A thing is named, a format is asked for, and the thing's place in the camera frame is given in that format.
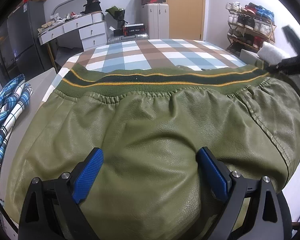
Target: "plaid shirt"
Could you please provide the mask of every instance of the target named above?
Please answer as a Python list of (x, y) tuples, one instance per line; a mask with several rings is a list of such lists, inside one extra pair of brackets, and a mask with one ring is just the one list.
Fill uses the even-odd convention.
[(0, 167), (13, 125), (29, 104), (31, 95), (31, 85), (25, 84), (23, 74), (11, 80), (0, 92)]

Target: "desk leg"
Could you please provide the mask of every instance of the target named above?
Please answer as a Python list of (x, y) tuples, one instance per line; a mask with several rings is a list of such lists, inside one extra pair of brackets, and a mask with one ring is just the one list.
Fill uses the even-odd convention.
[(53, 54), (52, 54), (52, 51), (51, 51), (51, 47), (50, 47), (50, 44), (49, 42), (47, 42), (47, 47), (48, 47), (48, 54), (49, 54), (49, 57), (50, 57), (50, 60), (52, 62), (52, 65), (53, 67), (55, 68), (56, 72), (58, 73), (58, 69), (57, 69), (57, 66), (54, 62), (54, 58), (53, 58)]

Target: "blue textured pad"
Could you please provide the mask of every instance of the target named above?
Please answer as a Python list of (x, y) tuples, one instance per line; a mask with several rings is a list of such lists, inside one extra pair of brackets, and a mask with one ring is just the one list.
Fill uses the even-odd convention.
[(98, 149), (74, 183), (72, 197), (77, 204), (80, 202), (80, 200), (87, 197), (102, 164), (103, 151), (101, 149)]
[(198, 151), (198, 155), (199, 165), (202, 168), (202, 172), (206, 174), (214, 195), (222, 202), (226, 202), (228, 200), (228, 191), (225, 178), (203, 148)]

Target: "white pillow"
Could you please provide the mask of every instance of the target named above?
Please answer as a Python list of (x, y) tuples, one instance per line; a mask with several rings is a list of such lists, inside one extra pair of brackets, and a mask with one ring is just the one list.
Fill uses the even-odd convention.
[(290, 58), (290, 55), (277, 48), (276, 46), (264, 41), (262, 48), (258, 51), (258, 56), (269, 65), (278, 65), (284, 58)]

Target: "striped ribbed hem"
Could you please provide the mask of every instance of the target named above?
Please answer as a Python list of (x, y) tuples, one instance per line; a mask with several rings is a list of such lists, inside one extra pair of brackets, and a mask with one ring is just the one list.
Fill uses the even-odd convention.
[(80, 98), (86, 92), (115, 97), (132, 91), (162, 93), (204, 87), (226, 95), (250, 85), (257, 86), (267, 76), (268, 72), (251, 65), (200, 72), (184, 68), (157, 68), (102, 73), (86, 70), (76, 64), (56, 89), (74, 98)]

